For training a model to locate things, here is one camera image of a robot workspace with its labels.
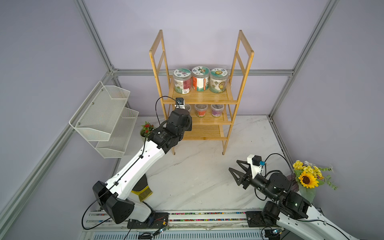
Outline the small clear seed cup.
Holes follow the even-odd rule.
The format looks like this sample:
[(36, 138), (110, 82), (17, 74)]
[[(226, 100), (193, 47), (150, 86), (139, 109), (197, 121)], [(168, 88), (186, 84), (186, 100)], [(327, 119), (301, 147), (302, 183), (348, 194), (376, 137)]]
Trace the small clear seed cup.
[(196, 104), (195, 111), (196, 111), (197, 117), (203, 118), (206, 115), (207, 109), (208, 109), (207, 104)]
[(224, 111), (225, 106), (221, 104), (212, 104), (211, 105), (211, 111), (212, 111), (212, 116), (214, 118), (219, 118), (223, 111)]
[(188, 112), (191, 112), (191, 106), (189, 104), (186, 104), (185, 105), (185, 109), (188, 111)]

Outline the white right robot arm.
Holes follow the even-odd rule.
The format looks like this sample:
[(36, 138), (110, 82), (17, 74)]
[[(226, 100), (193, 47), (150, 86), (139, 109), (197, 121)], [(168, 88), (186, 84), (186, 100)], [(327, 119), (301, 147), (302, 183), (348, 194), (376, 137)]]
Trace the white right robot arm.
[(304, 240), (355, 240), (351, 234), (336, 226), (321, 214), (307, 199), (291, 190), (291, 181), (280, 171), (265, 176), (260, 164), (237, 160), (241, 171), (229, 168), (238, 186), (253, 187), (266, 196), (261, 221), (267, 227), (279, 226)]

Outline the seed jar with red base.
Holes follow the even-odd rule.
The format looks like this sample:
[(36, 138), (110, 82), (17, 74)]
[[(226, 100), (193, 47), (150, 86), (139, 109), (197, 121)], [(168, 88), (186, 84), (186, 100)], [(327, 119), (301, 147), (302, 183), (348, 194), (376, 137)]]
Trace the seed jar with red base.
[(197, 66), (192, 69), (193, 89), (203, 92), (209, 88), (210, 69), (205, 66)]

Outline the green-lid sunflower seed jar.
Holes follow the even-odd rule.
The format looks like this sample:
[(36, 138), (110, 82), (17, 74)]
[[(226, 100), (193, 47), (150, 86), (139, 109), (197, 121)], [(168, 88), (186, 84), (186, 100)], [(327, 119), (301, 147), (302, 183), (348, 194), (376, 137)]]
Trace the green-lid sunflower seed jar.
[(229, 74), (226, 69), (212, 69), (209, 78), (209, 90), (216, 94), (223, 93), (227, 87), (228, 77)]

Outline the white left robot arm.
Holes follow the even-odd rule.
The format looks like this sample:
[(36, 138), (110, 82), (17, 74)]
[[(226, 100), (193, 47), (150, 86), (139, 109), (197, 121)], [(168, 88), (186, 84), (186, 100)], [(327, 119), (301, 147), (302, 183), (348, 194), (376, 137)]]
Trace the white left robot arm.
[(192, 129), (192, 117), (186, 109), (176, 108), (169, 119), (154, 129), (137, 154), (112, 178), (93, 186), (95, 202), (115, 224), (127, 219), (151, 223), (154, 210), (147, 204), (131, 200), (129, 195), (148, 169), (175, 147)]

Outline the seed jar with floral lid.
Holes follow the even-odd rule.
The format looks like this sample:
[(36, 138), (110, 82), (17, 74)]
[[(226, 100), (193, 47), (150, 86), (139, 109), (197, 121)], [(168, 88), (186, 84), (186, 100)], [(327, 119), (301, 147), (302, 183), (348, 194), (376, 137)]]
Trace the seed jar with floral lid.
[(179, 68), (174, 70), (174, 89), (179, 94), (188, 94), (191, 90), (192, 73), (189, 69)]

